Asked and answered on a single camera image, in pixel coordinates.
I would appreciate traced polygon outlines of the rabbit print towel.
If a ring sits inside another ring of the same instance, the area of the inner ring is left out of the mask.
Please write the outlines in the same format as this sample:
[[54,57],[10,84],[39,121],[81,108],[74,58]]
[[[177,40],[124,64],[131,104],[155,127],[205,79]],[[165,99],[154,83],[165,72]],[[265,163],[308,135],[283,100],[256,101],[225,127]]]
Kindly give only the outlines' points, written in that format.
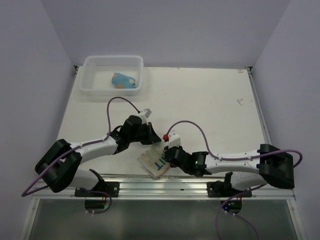
[[161,177],[170,169],[170,164],[165,160],[166,146],[163,142],[155,143],[137,159],[140,167],[154,179]]

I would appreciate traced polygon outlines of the blue polka dot towel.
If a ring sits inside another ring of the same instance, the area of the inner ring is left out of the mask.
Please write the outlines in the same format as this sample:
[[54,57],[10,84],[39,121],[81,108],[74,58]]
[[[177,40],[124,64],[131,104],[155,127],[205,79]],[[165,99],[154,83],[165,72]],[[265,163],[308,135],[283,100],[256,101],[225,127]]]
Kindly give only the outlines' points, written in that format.
[[118,89],[135,89],[136,80],[133,77],[115,72],[111,78],[111,83]]

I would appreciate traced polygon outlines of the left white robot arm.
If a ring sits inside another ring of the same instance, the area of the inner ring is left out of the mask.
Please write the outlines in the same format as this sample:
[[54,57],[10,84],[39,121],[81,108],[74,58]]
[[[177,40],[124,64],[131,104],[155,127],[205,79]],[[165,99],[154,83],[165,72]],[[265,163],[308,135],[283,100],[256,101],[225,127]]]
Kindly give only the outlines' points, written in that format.
[[104,190],[102,178],[94,170],[79,170],[82,163],[121,153],[131,143],[152,145],[160,142],[151,122],[142,116],[131,115],[123,125],[101,139],[85,143],[57,140],[37,163],[35,172],[54,193],[74,187],[84,188],[96,197]]

